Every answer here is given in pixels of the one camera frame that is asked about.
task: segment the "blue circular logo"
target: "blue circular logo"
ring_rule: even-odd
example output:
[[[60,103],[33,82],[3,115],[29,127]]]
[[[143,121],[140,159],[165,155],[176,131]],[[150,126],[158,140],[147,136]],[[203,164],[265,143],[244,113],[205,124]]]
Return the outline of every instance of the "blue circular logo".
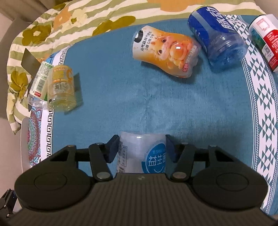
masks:
[[[144,173],[164,173],[166,165],[165,144],[156,145],[147,155],[146,161],[142,162]]]

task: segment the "floral patterned fabric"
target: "floral patterned fabric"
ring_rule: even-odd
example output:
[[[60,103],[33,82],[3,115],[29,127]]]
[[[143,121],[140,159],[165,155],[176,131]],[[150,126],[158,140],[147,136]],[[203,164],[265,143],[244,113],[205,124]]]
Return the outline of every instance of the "floral patterned fabric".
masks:
[[[86,38],[114,29],[165,19],[187,18],[209,4],[224,14],[260,15],[253,0],[73,0],[48,10],[13,41],[7,64],[7,117],[16,133],[30,117],[27,86],[32,77],[21,67],[27,48],[38,61]]]

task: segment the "yellow flower print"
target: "yellow flower print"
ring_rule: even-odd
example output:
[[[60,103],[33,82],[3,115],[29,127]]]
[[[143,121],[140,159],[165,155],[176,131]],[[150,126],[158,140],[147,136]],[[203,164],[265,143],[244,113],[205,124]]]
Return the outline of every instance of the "yellow flower print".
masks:
[[[203,4],[205,0],[148,0],[148,3],[160,3],[160,9],[166,12],[181,12],[188,6]]]
[[[28,78],[25,72],[18,73],[18,71],[13,71],[11,74],[12,83],[10,87],[18,93],[19,100],[22,100],[24,94],[26,93],[28,86]]]
[[[38,25],[23,32],[22,45],[28,46],[31,42],[39,44],[44,41],[51,33],[51,25]]]
[[[71,13],[68,11],[69,7],[66,6],[54,19],[53,29],[57,30],[57,28],[62,25],[63,23],[67,22],[70,17]]]
[[[105,33],[108,30],[115,30],[118,28],[127,27],[135,22],[136,18],[134,16],[123,16],[116,21],[107,20],[101,23],[94,31],[93,36]]]
[[[64,33],[73,27],[82,27],[85,24],[87,17],[88,15],[85,13],[85,9],[74,10],[69,20],[62,24],[61,32]]]

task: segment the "cartoon character print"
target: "cartoon character print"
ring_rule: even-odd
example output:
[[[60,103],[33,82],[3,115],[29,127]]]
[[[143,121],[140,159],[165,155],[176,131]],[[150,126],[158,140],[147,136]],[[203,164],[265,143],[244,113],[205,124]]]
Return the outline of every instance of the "cartoon character print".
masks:
[[[151,42],[151,49],[156,57],[160,60],[169,59],[167,62],[169,69],[173,69],[174,66],[182,69],[185,64],[184,60],[192,47],[193,43],[190,38],[177,41],[172,36],[160,36]]]

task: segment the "mandala pattern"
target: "mandala pattern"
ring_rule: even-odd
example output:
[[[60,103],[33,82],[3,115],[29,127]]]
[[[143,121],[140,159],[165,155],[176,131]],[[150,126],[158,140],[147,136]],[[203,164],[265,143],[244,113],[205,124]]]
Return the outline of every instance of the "mandala pattern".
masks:
[[[32,108],[28,130],[28,149],[31,166],[41,161],[40,130],[42,110]]]

